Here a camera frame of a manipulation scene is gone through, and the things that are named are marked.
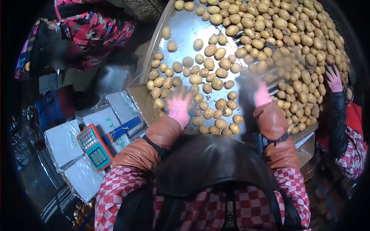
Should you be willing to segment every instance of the worker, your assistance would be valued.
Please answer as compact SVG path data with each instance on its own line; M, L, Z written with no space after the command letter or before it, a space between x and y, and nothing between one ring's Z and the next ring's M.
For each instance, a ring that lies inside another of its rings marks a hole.
M361 107L347 101L336 65L325 66L330 88L328 117L316 133L320 148L331 154L336 165L349 179L358 178L364 170L367 144L363 139Z
M231 137L182 135L192 97L177 87L168 115L114 157L97 193L95 230L306 230L309 198L288 123L266 85L253 87L267 161Z

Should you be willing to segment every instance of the metal sorting table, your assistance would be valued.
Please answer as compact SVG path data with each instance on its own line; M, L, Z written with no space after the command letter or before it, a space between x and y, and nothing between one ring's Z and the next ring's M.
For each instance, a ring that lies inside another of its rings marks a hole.
M195 14L195 9L199 6L204 7L207 12L206 7L208 6L208 4L202 4L199 2L199 0L194 0L193 3L194 3L193 11L186 11L185 9L177 11L174 9L175 0L170 0L168 2L166 9L164 10L164 14L162 15L152 37L151 45L149 46L149 51L144 61L140 84L146 84L148 82L148 73L152 70L151 62L154 60L154 54L156 52L162 52L164 54L164 59L161 60L161 63L166 63L169 68L172 68L172 64L175 61L182 63L182 59L186 56L192 57L194 59L197 54L201 54L203 55L204 59L207 58L207 56L205 56L204 54L204 50L209 45L208 44L209 38L212 35L215 36L219 36L221 34L226 35L225 34L226 28L224 28L222 24L219 26L212 25L209 22L209 20L203 21L201 16ZM162 37L162 28L165 26L169 26L171 29L171 37L168 40L165 40ZM235 51L239 47L244 46L239 41L241 34L242 31L240 31L235 37L226 36L228 38L228 43L224 46L218 43L216 44L217 48L223 47L226 49L225 58L227 58L229 55L234 55ZM193 42L196 39L201 39L203 41L203 47L200 51L195 51L193 48ZM175 52L169 52L167 50L167 43L170 40L174 40L178 45L178 49ZM219 68L218 65L219 61L216 60L214 56L211 56L210 58L212 58L215 63L214 70L209 72L211 74L215 73L216 69ZM243 59L237 59L236 63L239 63L240 65L242 65L242 67L248 66L247 64L245 64ZM198 66L200 67L200 69L204 68L203 64L200 64ZM159 76L166 78L166 75L160 71L159 67L156 69L159 71ZM277 72L277 67L272 67L268 69L268 72L275 74ZM189 82L189 77L185 77L182 72L174 73L173 77L175 76L179 76L182 79L183 85L186 85L188 87L191 86L191 83ZM207 83L205 78L203 78L203 82L199 84L199 93L204 95L204 101L208 102L209 108L216 110L217 109L215 105L216 101L219 100L220 98L228 100L227 95L230 91L236 91L237 93L239 93L240 87L237 81L235 81L235 79L239 76L240 76L239 73L233 74L230 70L228 70L228 77L224 79L221 78L221 80L223 80L224 82L228 80L233 80L235 82L235 86L231 89L222 88L219 91L213 89L212 92L209 94L205 93L202 89L203 84ZM278 91L277 83L279 81L284 81L284 79L279 79L275 75L274 82L268 85L270 95L275 95L276 92ZM232 118L234 115L236 114L244 115L243 109L240 107L239 104L239 98L237 98L235 102L237 103L238 107L237 109L233 110L232 116L221 117L222 119L226 120L228 124L233 123ZM215 123L214 118L205 119L204 121L204 125L206 127L212 126L214 125L214 123ZM241 140L242 135L247 131L246 123L242 123L239 126L240 133L238 135L233 135L233 138ZM198 131L198 127L194 126L193 123L190 123L187 126L187 128Z

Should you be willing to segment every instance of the red and white checkered pattern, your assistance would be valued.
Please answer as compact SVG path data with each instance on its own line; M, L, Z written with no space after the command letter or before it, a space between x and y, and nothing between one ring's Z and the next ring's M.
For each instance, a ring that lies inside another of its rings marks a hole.
M302 174L292 168L273 170L276 180L284 193L292 198L302 219L302 226L310 223L309 199L305 190ZM142 171L124 166L112 169L104 178L97 196L95 208L95 230L113 231L113 224L121 206L122 198L129 192L145 184ZM154 222L159 217L164 197L156 195L153 188ZM279 192L276 199L284 223L285 207ZM275 219L270 213L270 206L262 190L249 186L235 190L236 215L239 230L275 230ZM180 220L180 231L221 230L225 218L225 193L221 189L207 188L195 198L185 201Z

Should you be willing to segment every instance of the pile of potatoes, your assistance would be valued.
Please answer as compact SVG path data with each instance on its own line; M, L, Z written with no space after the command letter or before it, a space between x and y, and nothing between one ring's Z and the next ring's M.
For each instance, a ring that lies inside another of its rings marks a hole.
M222 24L226 28L226 35L210 37L204 54L197 54L194 60L192 57L185 57L182 63L173 63L172 69L165 63L161 64L160 58L163 57L156 54L152 66L159 67L167 78L159 77L159 72L153 69L149 74L150 81L147 86L155 98L155 107L163 109L164 103L159 97L165 98L169 90L182 85L179 77L172 77L174 72L182 71L185 77L190 77L191 93L194 101L199 103L193 124L199 126L202 134L219 135L222 129L223 135L232 136L240 132L238 124L243 122L240 115L234 115L234 123L230 125L220 118L233 114L237 107L234 101L237 93L229 92L228 101L219 99L216 103L217 110L213 111L208 107L208 103L203 101L204 96L199 93L198 84L203 82L202 78L206 78L208 82L202 89L209 94L212 90L221 90L223 87L231 89L234 86L233 81L226 83L222 81L222 78L228 76L229 71L265 75L265 81L271 83L276 81L275 75L266 74L266 71L273 65L278 67L276 75L285 81L278 82L277 98L272 96L272 99L277 101L286 116L290 134L296 134L316 123L323 109L321 105L323 96L326 94L323 85L325 64L336 64L342 84L348 84L350 60L344 50L344 39L336 31L333 20L318 1L249 0L245 3L241 0L200 0L200 2L206 4L206 7L197 7L195 14L201 16L203 21L209 20L213 25ZM175 2L175 8L192 11L194 4L178 0ZM225 57L225 48L217 48L216 44L225 45L226 36L234 37L241 31L240 42L244 46L238 48L235 55ZM163 37L164 39L171 37L170 28L163 29ZM195 51L201 50L203 46L202 40L194 41ZM176 42L170 40L167 49L176 52ZM219 68L215 67L211 56L218 60ZM237 59L243 59L248 67L239 65ZM193 66L194 61L198 65L203 64L204 68ZM204 119L211 118L216 119L215 125L205 127Z

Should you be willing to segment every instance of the brown leather sleeve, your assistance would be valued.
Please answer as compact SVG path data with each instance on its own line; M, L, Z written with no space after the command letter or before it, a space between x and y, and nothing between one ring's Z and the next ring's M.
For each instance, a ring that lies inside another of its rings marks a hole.
M287 130L288 123L277 105L271 102L254 110L258 128L263 136L269 140L280 138ZM265 149L271 169L292 167L299 170L299 157L293 140L289 137L284 142L269 144Z
M171 148L171 145L182 133L180 124L173 118L165 115L160 121L150 126L145 134L156 145ZM122 149L113 159L113 167L124 165L136 167L144 171L151 171L160 162L158 152L144 139L135 139Z

